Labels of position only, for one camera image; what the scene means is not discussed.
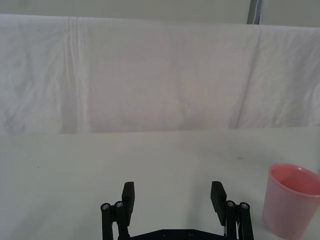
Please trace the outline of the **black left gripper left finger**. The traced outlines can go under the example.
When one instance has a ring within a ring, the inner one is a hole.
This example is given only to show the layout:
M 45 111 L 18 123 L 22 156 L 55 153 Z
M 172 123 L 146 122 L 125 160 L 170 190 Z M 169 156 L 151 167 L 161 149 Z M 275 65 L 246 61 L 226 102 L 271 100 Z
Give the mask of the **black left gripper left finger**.
M 124 184 L 121 200 L 114 205 L 103 203 L 100 206 L 102 221 L 102 239 L 113 240 L 113 223 L 118 227 L 118 239 L 130 240 L 128 226 L 130 225 L 131 215 L 135 202 L 134 182 L 129 181 Z

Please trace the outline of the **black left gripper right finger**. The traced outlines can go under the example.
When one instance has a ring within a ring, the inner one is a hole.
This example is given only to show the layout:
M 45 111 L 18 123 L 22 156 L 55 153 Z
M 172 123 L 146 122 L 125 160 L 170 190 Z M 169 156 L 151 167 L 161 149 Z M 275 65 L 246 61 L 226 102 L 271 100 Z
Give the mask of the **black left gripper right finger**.
M 246 202 L 236 204 L 227 199 L 220 181 L 211 183 L 211 202 L 220 224 L 224 227 L 226 240 L 253 240 L 250 205 Z

